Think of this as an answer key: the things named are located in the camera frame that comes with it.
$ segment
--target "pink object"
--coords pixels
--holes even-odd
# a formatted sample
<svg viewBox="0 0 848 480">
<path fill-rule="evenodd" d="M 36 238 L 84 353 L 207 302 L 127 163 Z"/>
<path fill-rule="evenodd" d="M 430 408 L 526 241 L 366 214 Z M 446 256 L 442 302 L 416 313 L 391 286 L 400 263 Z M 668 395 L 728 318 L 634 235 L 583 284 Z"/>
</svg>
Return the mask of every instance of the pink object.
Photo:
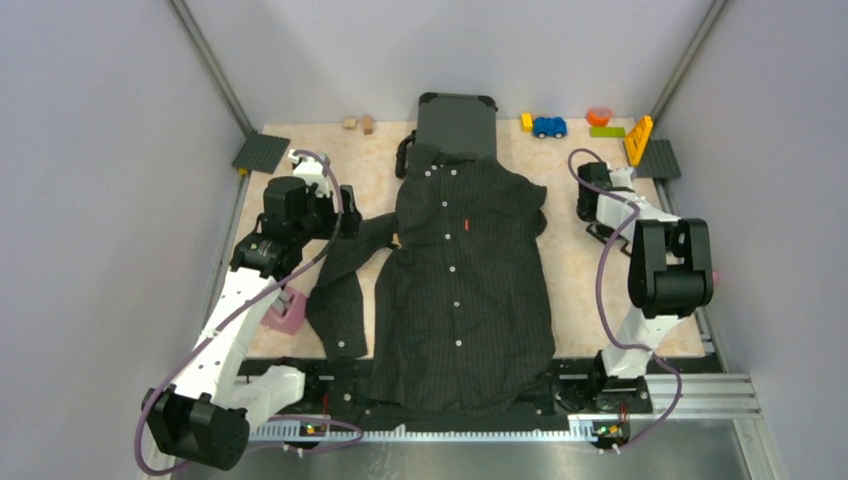
<svg viewBox="0 0 848 480">
<path fill-rule="evenodd" d="M 306 318 L 307 296 L 286 286 L 283 293 L 265 312 L 260 325 L 294 336 Z"/>
</svg>

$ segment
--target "blue toy car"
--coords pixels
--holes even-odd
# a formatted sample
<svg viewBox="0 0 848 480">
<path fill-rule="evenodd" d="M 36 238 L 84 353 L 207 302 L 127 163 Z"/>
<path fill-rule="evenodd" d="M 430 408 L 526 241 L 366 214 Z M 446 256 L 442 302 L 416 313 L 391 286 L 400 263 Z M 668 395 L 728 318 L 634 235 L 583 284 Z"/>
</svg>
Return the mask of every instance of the blue toy car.
<svg viewBox="0 0 848 480">
<path fill-rule="evenodd" d="M 536 117 L 533 120 L 533 136 L 536 138 L 562 138 L 567 133 L 562 117 Z"/>
</svg>

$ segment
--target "gray wall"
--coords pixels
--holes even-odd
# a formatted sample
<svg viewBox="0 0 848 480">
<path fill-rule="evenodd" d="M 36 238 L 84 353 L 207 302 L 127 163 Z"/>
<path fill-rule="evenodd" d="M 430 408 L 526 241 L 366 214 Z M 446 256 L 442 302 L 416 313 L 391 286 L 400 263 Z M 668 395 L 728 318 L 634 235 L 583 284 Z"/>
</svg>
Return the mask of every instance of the gray wall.
<svg viewBox="0 0 848 480">
<path fill-rule="evenodd" d="M 0 478 L 138 478 L 243 138 L 164 1 L 4 1 L 0 44 Z"/>
<path fill-rule="evenodd" d="M 412 118 L 428 90 L 501 115 L 583 116 L 656 101 L 708 0 L 192 0 L 250 118 Z"/>
<path fill-rule="evenodd" d="M 792 478 L 846 466 L 846 18 L 840 0 L 734 2 L 659 128 L 681 209 L 710 224 L 725 353 Z"/>
</svg>

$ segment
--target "orange toy piece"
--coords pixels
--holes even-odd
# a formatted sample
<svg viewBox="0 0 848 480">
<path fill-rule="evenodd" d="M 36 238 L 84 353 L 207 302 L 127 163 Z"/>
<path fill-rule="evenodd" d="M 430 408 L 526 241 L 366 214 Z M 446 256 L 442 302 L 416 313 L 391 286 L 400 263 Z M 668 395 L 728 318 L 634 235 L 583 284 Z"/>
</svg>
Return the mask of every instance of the orange toy piece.
<svg viewBox="0 0 848 480">
<path fill-rule="evenodd" d="M 606 127 L 612 118 L 612 110 L 609 108 L 590 108 L 586 113 L 586 121 L 593 127 Z"/>
</svg>

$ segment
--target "gray floor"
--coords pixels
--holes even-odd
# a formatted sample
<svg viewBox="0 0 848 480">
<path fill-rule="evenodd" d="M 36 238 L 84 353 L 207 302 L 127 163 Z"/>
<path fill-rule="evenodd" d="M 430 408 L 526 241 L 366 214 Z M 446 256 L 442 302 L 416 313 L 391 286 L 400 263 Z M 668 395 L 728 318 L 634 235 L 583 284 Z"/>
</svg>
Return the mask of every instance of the gray floor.
<svg viewBox="0 0 848 480">
<path fill-rule="evenodd" d="M 214 476 L 192 466 L 180 480 L 344 479 L 748 479 L 731 421 L 668 422 L 621 456 L 587 454 L 574 443 L 361 444 L 298 459 L 277 449 L 243 458 Z"/>
</svg>

